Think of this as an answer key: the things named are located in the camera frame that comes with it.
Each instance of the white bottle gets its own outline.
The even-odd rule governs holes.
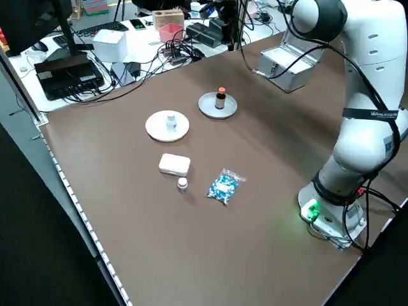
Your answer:
[[[178,190],[180,191],[180,193],[185,193],[185,191],[187,190],[188,185],[189,184],[188,184],[187,179],[185,177],[180,177],[178,179],[177,187],[178,187]]]
[[[177,126],[177,119],[174,113],[169,113],[166,120],[167,130],[175,131]]]

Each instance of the desk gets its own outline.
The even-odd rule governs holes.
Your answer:
[[[280,40],[246,46],[249,63]],[[134,305],[319,305],[330,295],[359,253],[309,235],[296,199],[337,139],[343,69],[327,53],[307,86],[285,94],[251,74],[239,52],[225,52],[156,76],[120,100],[49,114],[45,139]],[[220,85],[238,112],[210,120],[197,100]],[[145,121],[169,108],[191,129],[179,142],[157,143]],[[407,151],[403,144],[373,183],[397,203],[408,193]],[[166,152],[191,158],[186,194],[157,170]],[[223,168],[247,178],[227,208],[204,197]],[[390,213],[370,204],[373,242]]]
[[[277,23],[277,28],[281,31],[285,31],[286,27],[284,27],[284,21],[283,21],[283,16],[277,11],[273,9],[268,9],[268,11],[271,13],[271,15],[275,15],[276,17],[274,18],[274,21]],[[152,21],[152,17],[143,17],[141,18],[143,20],[143,23],[145,21]],[[185,21],[185,27],[187,27],[190,24],[196,23],[196,22],[202,22],[206,25],[208,25],[209,20],[206,21],[201,21],[201,20],[186,20]],[[148,62],[151,61],[154,56],[157,53],[157,50],[162,44],[157,44],[157,45],[149,45],[150,43],[153,42],[160,42],[159,39],[159,32],[154,29],[153,26],[148,26],[146,30],[142,31],[137,31],[133,28],[131,25],[130,21],[124,21],[122,22],[128,29],[129,31],[126,32],[126,39],[127,39],[127,47],[128,47],[128,55],[124,59],[124,62]],[[266,25],[256,25],[254,31],[249,31],[248,29],[245,30],[246,33],[249,35],[251,41],[258,41],[262,38],[265,38],[267,36],[270,36],[272,34],[272,30],[266,26]],[[42,42],[46,44],[48,47],[48,52],[47,56],[49,56],[52,52],[54,52],[58,47],[58,45],[53,41],[51,37],[46,37],[42,39]],[[224,52],[227,50],[227,47],[224,45],[221,45],[217,48],[210,48],[202,44],[197,44],[195,45],[198,49],[200,49],[207,57],[220,54],[221,52]],[[37,109],[41,112],[53,112],[54,110],[63,108],[69,104],[72,104],[73,102],[70,102],[68,100],[63,100],[63,99],[57,99],[55,101],[49,101],[45,97],[45,93],[43,92],[41,85],[37,79],[36,72],[33,69],[32,63],[27,61],[27,56],[23,52],[22,56],[17,56],[17,57],[11,57],[10,62],[13,65],[15,71],[21,78],[24,86],[26,87],[28,93],[30,94],[31,98],[33,99],[35,105],[37,106]],[[110,69],[110,63],[104,62],[104,65]],[[151,71],[161,65],[161,61],[159,59],[155,60]],[[29,73],[28,72],[21,72],[20,67],[25,66],[29,70],[31,70]],[[142,64],[142,70],[147,71],[150,67],[149,64]],[[164,70],[170,70],[177,68],[177,66],[172,66],[171,64],[166,64],[164,66]],[[106,72],[101,71],[102,74],[105,75],[105,85],[101,87],[101,89],[107,88],[108,84],[110,83],[108,81],[108,77],[106,77]],[[145,76],[145,73],[142,73],[139,79],[143,78]],[[93,97],[92,94],[89,95],[82,95],[83,97],[88,97],[91,98]]]

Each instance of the plastic bag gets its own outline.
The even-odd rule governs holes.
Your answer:
[[[206,197],[216,199],[224,205],[228,205],[235,191],[245,181],[245,177],[241,177],[229,169],[222,169],[219,177],[212,183]]]

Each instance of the red container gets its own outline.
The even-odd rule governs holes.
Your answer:
[[[159,29],[160,40],[166,43],[175,38],[176,40],[183,40],[184,28],[178,24],[166,24]]]

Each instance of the computer monitor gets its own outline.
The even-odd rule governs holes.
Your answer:
[[[64,35],[68,30],[72,38],[66,21],[71,14],[70,0],[2,0],[0,28],[11,55],[18,55],[33,46],[59,25],[65,29]]]

